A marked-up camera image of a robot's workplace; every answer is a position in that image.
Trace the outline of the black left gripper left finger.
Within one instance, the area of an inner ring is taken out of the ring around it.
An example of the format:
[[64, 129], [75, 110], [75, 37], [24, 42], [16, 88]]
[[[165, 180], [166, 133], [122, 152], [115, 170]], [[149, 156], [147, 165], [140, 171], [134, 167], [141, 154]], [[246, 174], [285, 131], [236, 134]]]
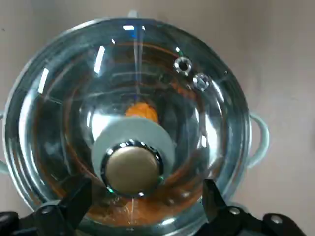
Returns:
[[74, 236], [92, 205], [92, 181], [84, 177], [61, 200], [42, 204], [20, 218], [13, 211], [0, 213], [2, 236]]

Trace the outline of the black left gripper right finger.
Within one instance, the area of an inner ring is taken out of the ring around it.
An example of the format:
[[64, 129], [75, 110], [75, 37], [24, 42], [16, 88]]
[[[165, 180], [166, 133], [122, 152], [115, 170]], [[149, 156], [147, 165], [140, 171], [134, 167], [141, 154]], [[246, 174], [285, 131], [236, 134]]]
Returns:
[[200, 236], [304, 236], [289, 217], [268, 213], [257, 219], [238, 206], [227, 205], [215, 182], [203, 181], [202, 205], [208, 222], [198, 230]]

